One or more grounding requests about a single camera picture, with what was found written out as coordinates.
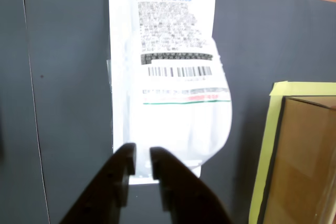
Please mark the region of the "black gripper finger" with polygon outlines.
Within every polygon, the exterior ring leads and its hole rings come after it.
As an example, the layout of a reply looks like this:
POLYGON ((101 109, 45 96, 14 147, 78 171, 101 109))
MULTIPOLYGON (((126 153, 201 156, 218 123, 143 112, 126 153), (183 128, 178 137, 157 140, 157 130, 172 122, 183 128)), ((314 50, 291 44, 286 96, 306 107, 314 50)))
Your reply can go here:
POLYGON ((177 157, 150 148, 153 178, 159 181, 162 207, 172 223, 231 223, 219 198, 177 157))
POLYGON ((61 223, 119 223, 127 205, 129 177, 135 174, 136 144, 122 145, 105 162, 61 223))

